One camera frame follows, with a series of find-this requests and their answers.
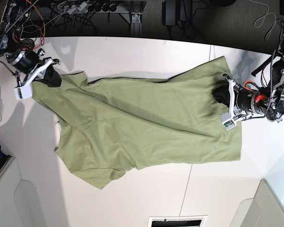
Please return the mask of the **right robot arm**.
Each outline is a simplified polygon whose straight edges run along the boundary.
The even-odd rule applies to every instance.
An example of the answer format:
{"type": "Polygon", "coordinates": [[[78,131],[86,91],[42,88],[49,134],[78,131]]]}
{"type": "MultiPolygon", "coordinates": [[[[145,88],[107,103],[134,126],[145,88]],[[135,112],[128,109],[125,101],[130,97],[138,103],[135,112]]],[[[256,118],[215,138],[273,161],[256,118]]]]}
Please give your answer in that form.
{"type": "Polygon", "coordinates": [[[16,78],[17,87],[33,81],[46,84],[48,87],[59,87],[61,78],[54,65],[58,59],[45,58],[44,44],[45,25],[38,26],[40,44],[34,39],[21,38],[23,25],[30,18],[32,10],[37,10],[36,0],[0,0],[0,63],[16,78]]]}

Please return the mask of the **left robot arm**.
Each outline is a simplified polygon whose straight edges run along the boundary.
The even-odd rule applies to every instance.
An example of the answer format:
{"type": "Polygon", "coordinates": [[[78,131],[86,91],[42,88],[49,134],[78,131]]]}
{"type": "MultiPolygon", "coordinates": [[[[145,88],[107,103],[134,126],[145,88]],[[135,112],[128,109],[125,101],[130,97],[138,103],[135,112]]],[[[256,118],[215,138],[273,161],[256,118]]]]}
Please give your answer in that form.
{"type": "Polygon", "coordinates": [[[267,118],[271,122],[280,122],[284,116],[284,22],[281,24],[279,44],[273,54],[251,74],[261,74],[258,86],[252,80],[239,84],[229,75],[227,80],[212,92],[219,103],[228,107],[228,112],[221,116],[221,122],[227,130],[240,121],[267,118]]]}

